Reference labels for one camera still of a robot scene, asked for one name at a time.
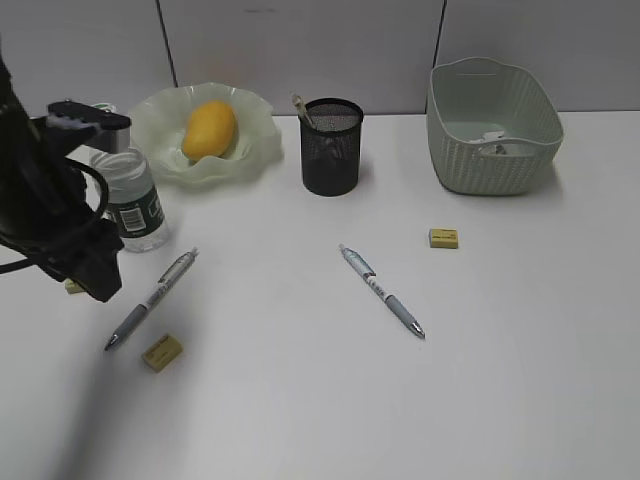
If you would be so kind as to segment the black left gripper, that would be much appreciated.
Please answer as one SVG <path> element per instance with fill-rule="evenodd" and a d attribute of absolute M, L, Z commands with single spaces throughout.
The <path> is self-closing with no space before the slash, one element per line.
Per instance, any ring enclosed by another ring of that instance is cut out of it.
<path fill-rule="evenodd" d="M 117 254 L 123 248 L 116 224 L 103 218 L 66 250 L 36 265 L 52 279 L 73 280 L 92 298 L 106 303 L 122 287 Z"/>

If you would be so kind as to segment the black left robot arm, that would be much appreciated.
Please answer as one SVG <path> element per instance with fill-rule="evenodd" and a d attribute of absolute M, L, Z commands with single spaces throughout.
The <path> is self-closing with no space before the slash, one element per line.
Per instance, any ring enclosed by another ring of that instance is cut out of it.
<path fill-rule="evenodd" d="M 129 117 L 72 100 L 32 118 L 1 69 L 1 244 L 21 259 L 4 274 L 32 266 L 76 282 L 106 302 L 121 288 L 117 254 L 124 247 L 105 218 L 109 189 L 94 168 L 70 158 L 82 145 L 113 154 L 129 139 Z"/>

